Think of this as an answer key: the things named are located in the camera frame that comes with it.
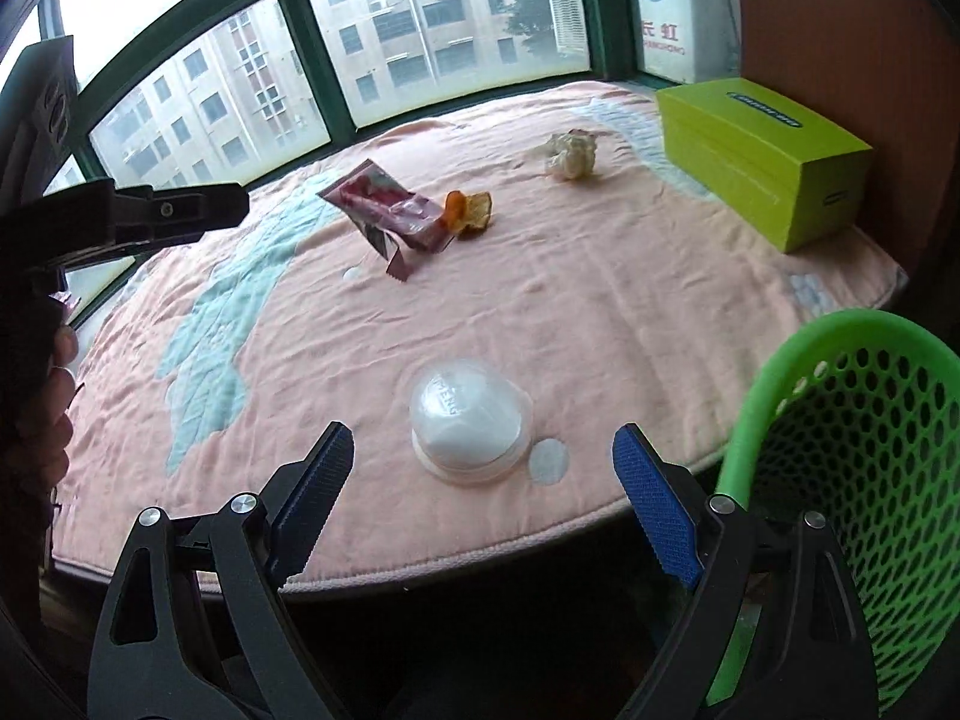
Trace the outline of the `person left hand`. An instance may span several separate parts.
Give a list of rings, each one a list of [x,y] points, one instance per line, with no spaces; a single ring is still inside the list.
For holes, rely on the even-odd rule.
[[[67,474],[67,447],[73,436],[68,408],[76,394],[68,365],[76,353],[75,332],[62,325],[53,335],[46,382],[16,424],[16,444],[8,465],[18,483],[38,496],[47,496]]]

